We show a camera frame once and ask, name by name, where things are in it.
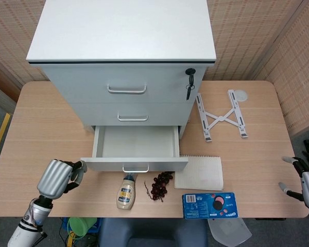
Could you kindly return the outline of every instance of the open drawer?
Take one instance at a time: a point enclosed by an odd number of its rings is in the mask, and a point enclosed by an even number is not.
[[[81,158],[94,171],[180,171],[177,126],[96,126],[92,158]]]

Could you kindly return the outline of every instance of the notepad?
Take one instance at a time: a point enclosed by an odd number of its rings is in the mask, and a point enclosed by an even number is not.
[[[185,156],[189,162],[182,171],[175,172],[175,188],[223,190],[220,157]]]

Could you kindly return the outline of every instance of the grapes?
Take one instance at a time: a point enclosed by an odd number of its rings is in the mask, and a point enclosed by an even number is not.
[[[166,185],[169,183],[169,180],[173,179],[172,173],[172,171],[165,171],[160,173],[157,178],[153,179],[154,183],[152,184],[151,190],[152,197],[149,191],[147,191],[151,199],[154,201],[160,199],[163,202],[162,199],[165,197],[165,194],[167,194]]]

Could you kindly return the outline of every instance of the bottle label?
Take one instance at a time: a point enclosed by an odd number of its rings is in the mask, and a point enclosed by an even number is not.
[[[131,189],[129,189],[129,185],[127,186],[127,188],[122,188],[121,191],[119,192],[119,197],[118,200],[120,202],[129,202],[130,198],[132,196],[132,191]]]

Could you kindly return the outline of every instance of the blue cookie box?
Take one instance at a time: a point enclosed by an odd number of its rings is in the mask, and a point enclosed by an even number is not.
[[[224,199],[221,210],[216,210],[213,207],[217,197]],[[184,194],[182,195],[182,203],[185,219],[238,218],[235,194],[232,192]]]

